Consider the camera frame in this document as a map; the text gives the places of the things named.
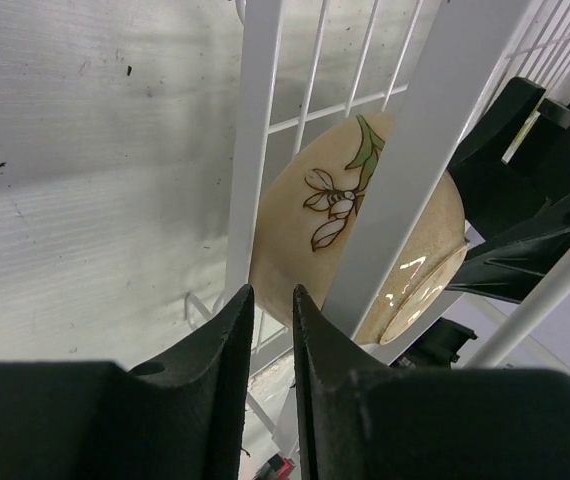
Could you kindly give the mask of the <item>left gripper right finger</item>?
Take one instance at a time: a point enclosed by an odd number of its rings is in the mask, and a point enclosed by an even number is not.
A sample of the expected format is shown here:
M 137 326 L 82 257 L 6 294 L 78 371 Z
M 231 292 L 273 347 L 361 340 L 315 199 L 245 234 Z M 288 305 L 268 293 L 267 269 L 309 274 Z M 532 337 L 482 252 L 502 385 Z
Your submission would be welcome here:
M 397 369 L 293 292 L 305 479 L 570 479 L 570 376 Z

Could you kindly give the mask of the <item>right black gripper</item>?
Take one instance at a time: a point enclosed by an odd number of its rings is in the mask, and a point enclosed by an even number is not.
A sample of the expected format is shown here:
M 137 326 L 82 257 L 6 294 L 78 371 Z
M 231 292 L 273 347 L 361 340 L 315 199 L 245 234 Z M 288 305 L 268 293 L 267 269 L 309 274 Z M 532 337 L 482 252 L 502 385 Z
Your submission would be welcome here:
M 514 157 L 503 161 L 544 92 L 510 79 L 449 162 L 466 219 L 483 239 L 449 291 L 519 304 L 570 248 L 570 105 L 544 100 Z

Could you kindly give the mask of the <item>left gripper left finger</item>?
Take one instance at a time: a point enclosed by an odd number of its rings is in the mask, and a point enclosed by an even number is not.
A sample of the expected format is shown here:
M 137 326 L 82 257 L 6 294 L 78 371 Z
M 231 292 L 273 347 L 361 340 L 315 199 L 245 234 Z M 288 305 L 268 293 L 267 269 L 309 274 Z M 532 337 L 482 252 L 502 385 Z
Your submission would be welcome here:
M 125 370 L 0 362 L 0 479 L 234 479 L 254 329 L 241 287 L 211 320 Z

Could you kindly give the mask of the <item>white wire dish rack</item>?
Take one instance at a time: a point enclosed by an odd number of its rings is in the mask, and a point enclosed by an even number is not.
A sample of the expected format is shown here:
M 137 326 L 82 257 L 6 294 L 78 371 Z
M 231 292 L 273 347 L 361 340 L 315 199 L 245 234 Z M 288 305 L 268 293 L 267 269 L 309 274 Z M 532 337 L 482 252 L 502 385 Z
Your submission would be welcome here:
M 291 294 L 405 363 L 449 315 L 530 324 L 504 367 L 570 375 L 570 1 L 239 1 L 224 287 L 257 319 L 250 449 L 298 444 Z

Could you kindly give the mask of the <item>beige bowl with drawing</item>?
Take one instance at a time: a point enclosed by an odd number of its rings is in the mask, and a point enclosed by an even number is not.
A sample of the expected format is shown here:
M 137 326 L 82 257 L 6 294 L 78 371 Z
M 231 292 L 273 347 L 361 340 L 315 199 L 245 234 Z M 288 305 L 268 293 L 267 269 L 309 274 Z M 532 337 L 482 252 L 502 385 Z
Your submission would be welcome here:
M 323 305 L 394 120 L 356 115 L 306 146 L 262 195 L 249 282 L 285 326 L 302 284 Z M 437 299 L 467 253 L 462 200 L 443 174 L 364 323 L 359 345 L 388 344 Z

